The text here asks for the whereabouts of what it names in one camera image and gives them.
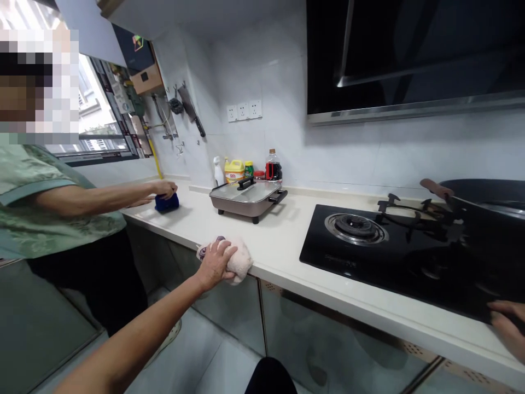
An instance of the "gas stove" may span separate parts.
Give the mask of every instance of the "gas stove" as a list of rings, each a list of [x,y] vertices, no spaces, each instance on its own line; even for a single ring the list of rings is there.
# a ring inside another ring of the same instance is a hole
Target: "gas stove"
[[[420,208],[396,201],[379,201],[378,212],[317,205],[299,260],[485,323],[488,302],[525,302],[517,248],[497,237],[473,239],[430,200]]]

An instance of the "floor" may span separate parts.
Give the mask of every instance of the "floor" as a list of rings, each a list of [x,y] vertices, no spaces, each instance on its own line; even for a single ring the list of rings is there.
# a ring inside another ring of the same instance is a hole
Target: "floor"
[[[164,292],[153,295],[156,301]],[[60,381],[107,340],[101,335],[32,394],[51,394]],[[126,394],[243,394],[261,356],[194,309],[175,340],[135,379]],[[296,384],[299,394],[309,394]]]

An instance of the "window frame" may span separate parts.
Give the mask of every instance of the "window frame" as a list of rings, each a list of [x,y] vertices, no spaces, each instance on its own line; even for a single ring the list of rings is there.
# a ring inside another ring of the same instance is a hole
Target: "window frame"
[[[91,56],[86,57],[89,59],[93,65],[96,77],[100,84],[100,88],[108,99],[109,106],[115,118],[115,127],[120,132],[120,134],[79,134],[79,140],[124,140],[127,145],[127,150],[95,150],[90,152],[71,152],[56,154],[53,153],[59,160],[67,163],[71,167],[80,167],[86,165],[96,165],[103,163],[114,163],[116,161],[126,161],[126,160],[135,160],[145,158],[144,154],[141,154],[141,148],[138,147],[135,141],[139,141],[141,135],[137,135],[137,138],[134,140],[131,136],[135,132],[131,133],[133,125],[131,124],[131,119],[127,114],[121,114],[118,110],[118,106],[113,97],[113,89],[111,88],[111,83],[109,81],[110,77],[108,75],[110,72],[109,63],[100,59],[93,58]]]

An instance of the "white countertop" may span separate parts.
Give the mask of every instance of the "white countertop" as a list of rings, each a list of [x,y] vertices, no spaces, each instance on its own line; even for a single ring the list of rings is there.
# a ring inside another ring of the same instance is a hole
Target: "white countertop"
[[[525,389],[525,366],[504,348],[491,326],[299,261],[316,204],[377,211],[377,196],[324,193],[330,198],[318,198],[289,193],[255,225],[250,218],[218,215],[206,193],[190,191],[189,182],[176,182],[179,209],[160,214],[151,202],[123,210],[128,221],[194,250],[217,235],[240,235],[254,260],[252,275]]]

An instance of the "window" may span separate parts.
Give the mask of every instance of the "window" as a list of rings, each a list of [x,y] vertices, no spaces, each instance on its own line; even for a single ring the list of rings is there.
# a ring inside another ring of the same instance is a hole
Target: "window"
[[[58,10],[34,0],[9,2],[0,10],[0,22],[4,29],[66,28]],[[113,93],[106,91],[115,81],[109,63],[80,54],[78,68],[79,143],[46,145],[47,149],[74,165],[139,157],[138,140],[129,132],[130,116],[120,114]]]

